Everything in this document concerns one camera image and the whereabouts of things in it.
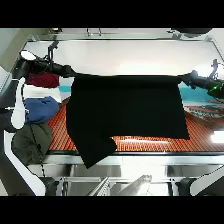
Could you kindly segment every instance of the dark green cloth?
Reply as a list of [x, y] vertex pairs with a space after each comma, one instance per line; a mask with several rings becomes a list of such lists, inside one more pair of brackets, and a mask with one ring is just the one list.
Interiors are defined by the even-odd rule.
[[19, 129], [12, 140], [12, 151], [24, 165], [40, 163], [40, 158], [44, 159], [52, 142], [52, 131], [47, 124], [31, 124], [31, 126], [36, 142], [41, 146], [40, 150], [35, 144], [30, 124], [25, 124]]

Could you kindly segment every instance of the blue folded cloth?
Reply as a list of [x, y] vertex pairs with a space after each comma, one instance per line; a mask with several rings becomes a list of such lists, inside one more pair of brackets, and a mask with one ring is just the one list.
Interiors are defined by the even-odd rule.
[[29, 110], [26, 122], [44, 123], [50, 120], [59, 110], [59, 105], [51, 96], [44, 98], [27, 98], [24, 100]]

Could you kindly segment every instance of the orange striped mat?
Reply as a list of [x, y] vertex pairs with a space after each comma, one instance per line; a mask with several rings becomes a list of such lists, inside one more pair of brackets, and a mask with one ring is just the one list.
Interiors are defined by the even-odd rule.
[[[190, 140], [122, 136], [113, 137], [117, 144], [117, 151], [141, 151], [141, 152], [214, 152], [224, 151], [224, 144], [214, 144], [210, 140], [213, 134], [212, 128], [200, 124], [199, 122], [186, 117], [187, 127], [190, 134]], [[62, 106], [60, 111], [48, 122], [52, 129], [53, 142], [50, 150], [76, 150], [74, 143], [68, 136], [66, 130], [66, 105]], [[133, 142], [136, 139], [146, 140], [143, 142]]]

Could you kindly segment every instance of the green object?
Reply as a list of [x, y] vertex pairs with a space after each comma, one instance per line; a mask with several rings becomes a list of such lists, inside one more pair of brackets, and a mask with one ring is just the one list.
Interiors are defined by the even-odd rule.
[[35, 144], [30, 124], [19, 129], [12, 140], [12, 151], [24, 165], [39, 164], [52, 142], [52, 131], [47, 124], [31, 124], [31, 127], [40, 150]]

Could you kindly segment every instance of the maroon garment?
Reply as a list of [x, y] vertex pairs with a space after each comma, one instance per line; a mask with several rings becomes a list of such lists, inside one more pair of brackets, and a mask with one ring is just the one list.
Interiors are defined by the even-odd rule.
[[56, 88], [59, 86], [59, 76], [49, 72], [44, 72], [41, 75], [30, 73], [25, 83], [43, 88]]

